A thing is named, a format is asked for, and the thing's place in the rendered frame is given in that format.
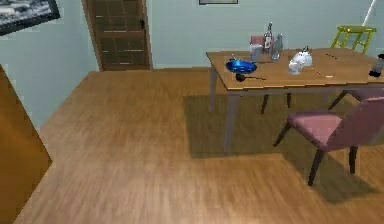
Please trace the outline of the dark framed wall picture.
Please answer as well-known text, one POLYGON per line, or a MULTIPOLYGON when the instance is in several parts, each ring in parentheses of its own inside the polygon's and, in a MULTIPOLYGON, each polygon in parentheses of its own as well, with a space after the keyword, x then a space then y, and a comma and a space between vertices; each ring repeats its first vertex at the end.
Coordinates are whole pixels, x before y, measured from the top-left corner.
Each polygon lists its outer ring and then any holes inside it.
POLYGON ((239 0, 198 0, 199 5, 238 4, 239 0))

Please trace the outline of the clear wine bottle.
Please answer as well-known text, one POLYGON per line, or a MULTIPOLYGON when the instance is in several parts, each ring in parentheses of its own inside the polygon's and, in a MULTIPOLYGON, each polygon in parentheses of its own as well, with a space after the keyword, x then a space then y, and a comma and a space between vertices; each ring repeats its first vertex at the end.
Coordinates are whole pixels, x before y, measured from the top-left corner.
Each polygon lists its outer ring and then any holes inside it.
POLYGON ((267 31, 264 33, 264 52, 266 54, 270 53, 271 45, 273 42, 272 25, 273 25, 273 23, 270 22, 268 24, 267 31))

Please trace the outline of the wooden dining table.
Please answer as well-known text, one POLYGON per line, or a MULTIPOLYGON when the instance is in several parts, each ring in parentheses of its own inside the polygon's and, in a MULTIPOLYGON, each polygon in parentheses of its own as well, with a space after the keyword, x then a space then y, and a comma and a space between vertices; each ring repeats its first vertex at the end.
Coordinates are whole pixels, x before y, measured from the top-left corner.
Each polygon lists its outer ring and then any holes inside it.
POLYGON ((240 98, 246 95, 274 95, 285 93, 315 93, 333 90, 384 88, 384 73, 374 78, 369 71, 375 60, 369 56, 344 48, 320 48, 311 51, 312 65, 297 75, 288 72, 288 64, 295 55, 294 49, 282 52, 280 60, 272 62, 264 55, 255 72, 243 82, 226 69, 229 59, 244 59, 245 51, 208 52, 210 61, 210 105, 215 105, 216 82, 221 81, 227 92, 227 116, 224 151, 232 145, 235 121, 240 98))

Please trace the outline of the white kettle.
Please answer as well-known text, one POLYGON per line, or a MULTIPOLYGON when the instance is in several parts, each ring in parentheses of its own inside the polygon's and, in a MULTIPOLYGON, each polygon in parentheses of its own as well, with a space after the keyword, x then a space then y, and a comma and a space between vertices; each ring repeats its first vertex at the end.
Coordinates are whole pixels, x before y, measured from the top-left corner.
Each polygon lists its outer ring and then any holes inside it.
POLYGON ((303 48, 297 52, 288 64, 288 72, 293 75, 298 75, 304 67, 312 65, 312 56, 309 52, 309 47, 303 48))

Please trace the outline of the pink upholstered chair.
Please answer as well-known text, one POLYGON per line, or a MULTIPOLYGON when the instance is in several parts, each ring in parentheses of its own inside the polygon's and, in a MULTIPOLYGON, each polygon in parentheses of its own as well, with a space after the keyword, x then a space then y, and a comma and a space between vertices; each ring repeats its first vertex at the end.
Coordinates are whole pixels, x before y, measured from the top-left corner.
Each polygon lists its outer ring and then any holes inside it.
MULTIPOLYGON (((250 38, 250 45, 251 44, 260 44, 264 46, 264 37, 263 36, 251 36, 250 38)), ((268 104, 269 95, 264 95, 263 103, 261 106, 261 114, 264 114, 266 106, 268 104)), ((286 99, 287 107, 290 108, 291 106, 291 93, 287 93, 287 99, 286 99)))
POLYGON ((349 172, 355 173, 358 147, 368 144, 384 126, 384 97, 362 100, 350 113, 339 116, 333 111, 301 111, 291 113, 273 146, 294 128, 317 148, 308 185, 312 186, 324 155, 349 149, 349 172))

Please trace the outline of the blue bowl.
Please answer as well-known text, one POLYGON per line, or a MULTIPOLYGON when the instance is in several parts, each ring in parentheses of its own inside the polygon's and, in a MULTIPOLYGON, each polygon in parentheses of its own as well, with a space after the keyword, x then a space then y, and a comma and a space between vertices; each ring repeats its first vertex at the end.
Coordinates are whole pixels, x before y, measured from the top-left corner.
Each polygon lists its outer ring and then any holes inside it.
POLYGON ((250 74, 257 69, 255 63, 240 59, 230 59, 225 66, 230 72, 236 74, 250 74))

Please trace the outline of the orange-brown wooden cabinet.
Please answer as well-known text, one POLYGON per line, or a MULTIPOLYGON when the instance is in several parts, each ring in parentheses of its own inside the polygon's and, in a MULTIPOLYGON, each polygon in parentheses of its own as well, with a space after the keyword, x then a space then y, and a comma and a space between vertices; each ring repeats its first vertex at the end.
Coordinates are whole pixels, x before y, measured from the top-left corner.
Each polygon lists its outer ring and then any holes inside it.
POLYGON ((0 65, 0 224, 13 224, 51 163, 0 65))

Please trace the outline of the dark brown room door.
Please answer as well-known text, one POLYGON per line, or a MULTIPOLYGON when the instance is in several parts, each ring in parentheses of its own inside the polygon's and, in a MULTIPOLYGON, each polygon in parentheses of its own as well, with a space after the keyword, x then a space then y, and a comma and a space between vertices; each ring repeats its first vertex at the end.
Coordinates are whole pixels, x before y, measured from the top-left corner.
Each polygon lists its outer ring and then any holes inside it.
POLYGON ((81 0, 100 71, 149 70, 146 0, 81 0), (145 21, 145 30, 140 27, 145 21))

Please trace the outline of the yellow-green wooden stool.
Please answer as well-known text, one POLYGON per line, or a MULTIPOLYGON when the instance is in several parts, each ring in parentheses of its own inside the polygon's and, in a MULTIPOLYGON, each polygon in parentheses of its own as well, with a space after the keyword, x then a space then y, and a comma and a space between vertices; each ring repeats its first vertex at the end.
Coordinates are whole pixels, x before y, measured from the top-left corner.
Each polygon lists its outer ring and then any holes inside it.
POLYGON ((348 43, 352 43, 352 50, 358 46, 362 47, 362 53, 365 54, 370 46, 373 35, 377 29, 362 25, 340 25, 337 27, 336 35, 332 41, 331 47, 345 48, 348 43))

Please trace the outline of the grey glass bottle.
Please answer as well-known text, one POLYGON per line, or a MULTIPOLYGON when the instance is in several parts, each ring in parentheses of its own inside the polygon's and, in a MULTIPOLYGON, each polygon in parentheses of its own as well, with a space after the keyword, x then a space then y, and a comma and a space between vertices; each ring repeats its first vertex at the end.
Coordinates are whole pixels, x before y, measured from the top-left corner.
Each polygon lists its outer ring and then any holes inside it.
POLYGON ((275 37, 272 50, 271 50, 271 60, 278 61, 280 59, 280 54, 283 49, 283 35, 278 34, 275 37))

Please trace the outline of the black framed wall picture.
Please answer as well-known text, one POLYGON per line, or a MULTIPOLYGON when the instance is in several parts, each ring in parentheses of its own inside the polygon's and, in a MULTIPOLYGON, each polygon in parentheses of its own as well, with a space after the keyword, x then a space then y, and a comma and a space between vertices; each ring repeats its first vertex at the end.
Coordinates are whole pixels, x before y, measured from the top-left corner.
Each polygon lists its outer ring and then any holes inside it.
POLYGON ((0 36, 59 18, 55 0, 0 0, 0 36))

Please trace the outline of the black ladle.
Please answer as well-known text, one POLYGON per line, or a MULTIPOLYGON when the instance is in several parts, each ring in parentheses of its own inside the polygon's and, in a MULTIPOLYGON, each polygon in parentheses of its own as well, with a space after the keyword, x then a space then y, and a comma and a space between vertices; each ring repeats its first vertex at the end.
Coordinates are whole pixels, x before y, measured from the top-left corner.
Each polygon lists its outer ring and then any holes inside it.
POLYGON ((246 76, 244 74, 235 74, 235 79, 238 82, 244 82, 246 79, 258 79, 258 80, 266 80, 265 78, 262 77, 256 77, 256 76, 246 76))

